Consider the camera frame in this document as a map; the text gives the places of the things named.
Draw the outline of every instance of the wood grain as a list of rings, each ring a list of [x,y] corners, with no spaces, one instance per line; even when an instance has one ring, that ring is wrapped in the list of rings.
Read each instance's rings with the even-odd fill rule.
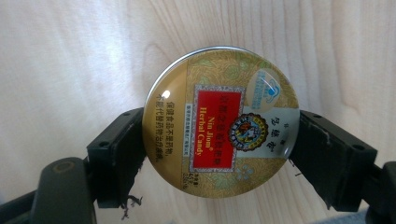
[[[396,160],[395,1],[1,1],[0,201],[47,164],[86,156],[118,114],[143,106],[161,71],[209,46],[254,51],[319,113]],[[241,196],[173,189],[146,161],[123,223],[312,223],[339,216],[290,164]],[[121,222],[118,209],[96,210]]]

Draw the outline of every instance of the red rectangle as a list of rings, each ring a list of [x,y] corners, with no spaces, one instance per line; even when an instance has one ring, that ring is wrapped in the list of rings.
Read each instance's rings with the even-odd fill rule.
[[[238,118],[241,96],[236,91],[198,91],[193,168],[232,168],[229,131]]]

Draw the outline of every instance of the light wood tabletop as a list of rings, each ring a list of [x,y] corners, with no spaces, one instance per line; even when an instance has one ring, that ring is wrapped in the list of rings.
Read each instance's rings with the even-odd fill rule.
[[[210,46],[274,63],[300,108],[395,161],[396,1],[1,1],[0,203],[36,189],[41,170],[144,106],[159,74]],[[341,216],[288,162],[261,187],[205,199],[173,188],[148,160],[141,206],[96,209],[98,223],[312,223]]]

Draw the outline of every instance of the gold tin lid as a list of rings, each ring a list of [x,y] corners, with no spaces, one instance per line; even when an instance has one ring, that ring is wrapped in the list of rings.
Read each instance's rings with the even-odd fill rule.
[[[224,198],[257,188],[285,163],[300,111],[282,72],[244,49],[200,49],[172,63],[145,105],[148,158],[171,185]]]

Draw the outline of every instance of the circular logo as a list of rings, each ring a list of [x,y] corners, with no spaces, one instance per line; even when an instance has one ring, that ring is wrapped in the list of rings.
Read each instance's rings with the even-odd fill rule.
[[[237,150],[252,151],[260,147],[268,135],[268,124],[260,115],[243,114],[230,130],[230,140]]]

